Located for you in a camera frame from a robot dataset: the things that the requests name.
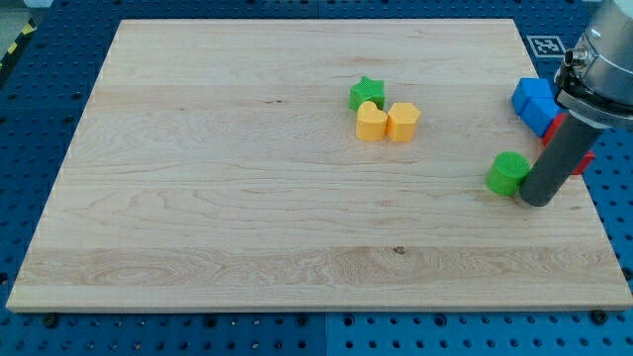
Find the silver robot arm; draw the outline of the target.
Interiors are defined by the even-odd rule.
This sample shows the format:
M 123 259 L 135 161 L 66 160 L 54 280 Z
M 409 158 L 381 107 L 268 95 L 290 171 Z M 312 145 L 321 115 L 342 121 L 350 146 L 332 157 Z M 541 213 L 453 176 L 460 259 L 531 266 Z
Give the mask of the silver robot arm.
M 544 207 L 602 132 L 632 128 L 632 2 L 600 3 L 555 75 L 555 100 L 568 114 L 519 189 L 523 202 Z

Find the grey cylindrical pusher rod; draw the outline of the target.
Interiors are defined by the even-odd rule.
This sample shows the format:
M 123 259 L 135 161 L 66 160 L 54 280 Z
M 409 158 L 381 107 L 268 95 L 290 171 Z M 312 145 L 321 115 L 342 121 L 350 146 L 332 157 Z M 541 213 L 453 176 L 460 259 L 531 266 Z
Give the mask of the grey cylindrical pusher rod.
M 603 132 L 603 126 L 566 114 L 519 188 L 520 198 L 530 206 L 544 207 L 551 202 Z

